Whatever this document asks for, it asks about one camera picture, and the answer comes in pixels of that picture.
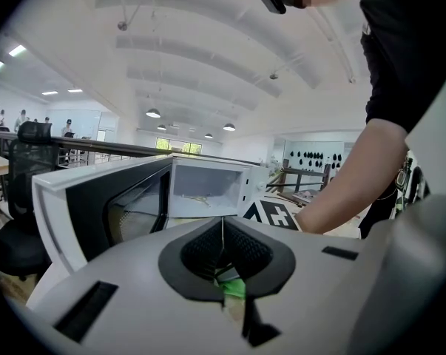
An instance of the white ceiling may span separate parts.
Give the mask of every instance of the white ceiling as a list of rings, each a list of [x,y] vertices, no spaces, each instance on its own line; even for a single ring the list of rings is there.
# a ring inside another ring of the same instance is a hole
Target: white ceiling
[[[0,33],[0,61],[4,63],[0,69],[0,84],[3,87],[43,104],[89,99],[84,92],[68,92],[69,89],[77,87],[48,67],[29,50],[25,50],[16,57],[9,55],[9,52],[18,45],[20,43],[7,32]],[[47,91],[57,91],[58,94],[42,95],[42,92]]]
[[[127,65],[142,112],[158,124],[237,122],[264,104],[300,100],[368,76],[354,0],[270,13],[259,0],[90,0],[101,32]],[[133,17],[129,29],[118,22]],[[277,72],[273,81],[270,74]]]

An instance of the black shirt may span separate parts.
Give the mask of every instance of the black shirt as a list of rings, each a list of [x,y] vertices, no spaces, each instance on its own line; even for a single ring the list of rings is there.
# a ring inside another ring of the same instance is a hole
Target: black shirt
[[[360,0],[360,7],[371,29],[362,37],[373,86],[367,121],[410,132],[446,79],[446,0]]]

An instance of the office chair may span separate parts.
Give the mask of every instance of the office chair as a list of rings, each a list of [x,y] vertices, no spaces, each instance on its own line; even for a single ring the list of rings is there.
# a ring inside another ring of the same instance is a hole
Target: office chair
[[[8,206],[13,220],[0,230],[0,271],[19,276],[42,275],[50,259],[33,212],[32,176],[55,170],[58,145],[51,143],[51,124],[24,122],[10,144]]]

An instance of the microwave window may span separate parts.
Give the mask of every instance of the microwave window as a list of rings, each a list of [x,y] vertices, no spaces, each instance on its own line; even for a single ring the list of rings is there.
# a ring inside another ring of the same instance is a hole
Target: microwave window
[[[159,179],[150,185],[137,185],[108,204],[107,219],[113,245],[150,234],[161,211],[160,193]]]

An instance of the window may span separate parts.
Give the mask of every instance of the window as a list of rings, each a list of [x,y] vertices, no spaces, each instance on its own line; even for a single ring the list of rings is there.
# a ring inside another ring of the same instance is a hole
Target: window
[[[189,152],[191,154],[201,154],[202,145],[199,143],[190,143],[182,141],[174,141],[165,138],[157,138],[155,144],[156,149],[173,150],[181,152]]]

